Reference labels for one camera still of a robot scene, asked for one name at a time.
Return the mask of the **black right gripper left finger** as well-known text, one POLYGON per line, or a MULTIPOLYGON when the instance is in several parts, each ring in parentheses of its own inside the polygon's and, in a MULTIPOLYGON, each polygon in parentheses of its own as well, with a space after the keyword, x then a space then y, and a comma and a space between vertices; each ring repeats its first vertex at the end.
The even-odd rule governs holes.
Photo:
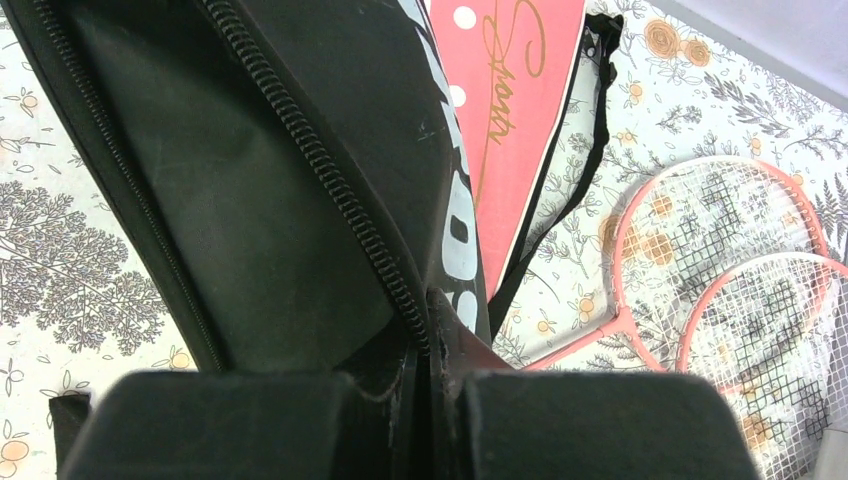
POLYGON ((63 479, 404 479, 391 397, 344 373, 137 372, 84 421, 63 479))

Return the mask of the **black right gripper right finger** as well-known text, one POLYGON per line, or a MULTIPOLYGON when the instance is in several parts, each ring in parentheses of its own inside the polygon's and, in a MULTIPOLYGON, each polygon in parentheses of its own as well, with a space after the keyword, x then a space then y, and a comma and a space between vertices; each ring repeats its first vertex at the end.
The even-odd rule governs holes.
POLYGON ((728 406, 678 374, 521 372, 427 294, 436 479, 753 479, 728 406))

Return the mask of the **black Crossway racket bag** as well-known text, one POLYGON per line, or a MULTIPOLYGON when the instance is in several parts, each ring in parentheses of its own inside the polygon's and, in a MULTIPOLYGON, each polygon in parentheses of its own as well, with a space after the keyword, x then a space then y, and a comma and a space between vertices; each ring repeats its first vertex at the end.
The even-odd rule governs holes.
POLYGON ((121 225, 1 185, 1 323, 216 371, 332 370, 426 297, 492 340, 467 154, 421 1, 5 1, 121 225))

